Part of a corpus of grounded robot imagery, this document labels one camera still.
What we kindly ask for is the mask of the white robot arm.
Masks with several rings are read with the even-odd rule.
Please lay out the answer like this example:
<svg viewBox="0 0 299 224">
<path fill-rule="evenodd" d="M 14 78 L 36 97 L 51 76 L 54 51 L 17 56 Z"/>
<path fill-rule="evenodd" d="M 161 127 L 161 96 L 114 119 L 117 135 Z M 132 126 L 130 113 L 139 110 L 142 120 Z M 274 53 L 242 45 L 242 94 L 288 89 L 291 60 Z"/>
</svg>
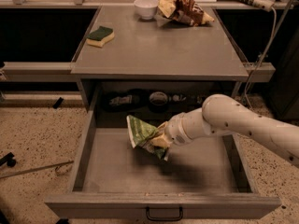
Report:
<svg viewBox="0 0 299 224">
<path fill-rule="evenodd" d="M 299 167 L 299 127 L 258 115 L 235 99 L 214 94 L 201 108 L 179 113 L 151 140 L 156 147 L 184 146 L 203 137 L 240 133 Z"/>
</svg>

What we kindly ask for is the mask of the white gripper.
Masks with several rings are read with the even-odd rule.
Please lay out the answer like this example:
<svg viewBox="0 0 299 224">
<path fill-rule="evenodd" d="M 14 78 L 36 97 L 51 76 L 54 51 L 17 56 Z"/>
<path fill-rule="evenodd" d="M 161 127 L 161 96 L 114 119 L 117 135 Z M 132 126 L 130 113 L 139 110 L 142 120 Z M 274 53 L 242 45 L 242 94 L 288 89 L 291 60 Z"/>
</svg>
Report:
<svg viewBox="0 0 299 224">
<path fill-rule="evenodd" d="M 186 113 L 179 113 L 172 117 L 169 121 L 163 122 L 158 126 L 159 130 L 164 130 L 165 134 L 161 134 L 151 139 L 151 143 L 155 147 L 169 148 L 171 141 L 178 146 L 184 146 L 192 141 L 190 128 L 192 120 Z"/>
</svg>

